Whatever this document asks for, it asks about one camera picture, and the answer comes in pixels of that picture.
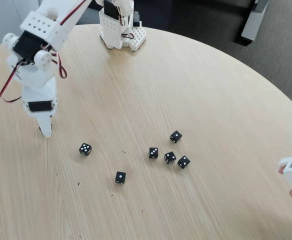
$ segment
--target gray carpet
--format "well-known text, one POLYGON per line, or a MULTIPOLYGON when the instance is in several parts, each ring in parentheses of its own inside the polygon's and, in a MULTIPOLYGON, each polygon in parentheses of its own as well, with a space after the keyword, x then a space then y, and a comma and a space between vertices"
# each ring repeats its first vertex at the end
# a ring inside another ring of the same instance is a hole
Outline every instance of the gray carpet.
POLYGON ((292 100, 292 0, 270 0, 256 40, 238 36, 254 0, 176 0, 169 31, 219 49, 245 63, 292 100))

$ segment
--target round table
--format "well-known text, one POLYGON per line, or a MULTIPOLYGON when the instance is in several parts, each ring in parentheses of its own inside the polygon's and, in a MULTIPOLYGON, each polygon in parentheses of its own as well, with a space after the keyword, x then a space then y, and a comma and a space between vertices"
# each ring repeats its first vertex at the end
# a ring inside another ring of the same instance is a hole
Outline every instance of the round table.
MULTIPOLYGON (((277 172, 292 102, 203 43, 146 28, 137 52, 108 50, 98 28, 76 26, 60 53, 50 138, 0 99, 0 239, 292 239, 292 186, 277 172), (190 164, 166 164, 170 151, 190 164)), ((0 46, 0 90, 8 55, 0 46)))

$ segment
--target black die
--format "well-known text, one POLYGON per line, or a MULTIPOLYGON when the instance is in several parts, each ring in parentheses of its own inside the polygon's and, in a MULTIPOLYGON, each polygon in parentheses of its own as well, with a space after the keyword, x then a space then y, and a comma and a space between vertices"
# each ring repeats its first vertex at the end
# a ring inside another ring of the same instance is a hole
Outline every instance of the black die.
POLYGON ((177 130, 174 131, 172 135, 170 135, 170 140, 172 140, 174 143, 177 143, 179 140, 181 140, 183 135, 181 135, 177 130))
POLYGON ((79 148, 79 152, 81 154, 84 154, 85 156, 88 156, 91 151, 92 151, 92 146, 87 143, 83 143, 79 148))
POLYGON ((158 158, 158 147, 150 147, 149 148, 149 158, 150 159, 158 158))
POLYGON ((191 161, 186 156, 183 156, 177 163, 182 169, 184 169, 190 162, 191 161))
POLYGON ((164 156, 164 159, 166 160, 167 164, 171 164, 176 161, 176 157, 172 151, 169 153, 166 153, 164 156))
POLYGON ((121 172, 121 171, 118 171, 116 173, 116 183, 118 184, 124 184, 125 183, 125 177, 126 177, 126 172, 121 172))

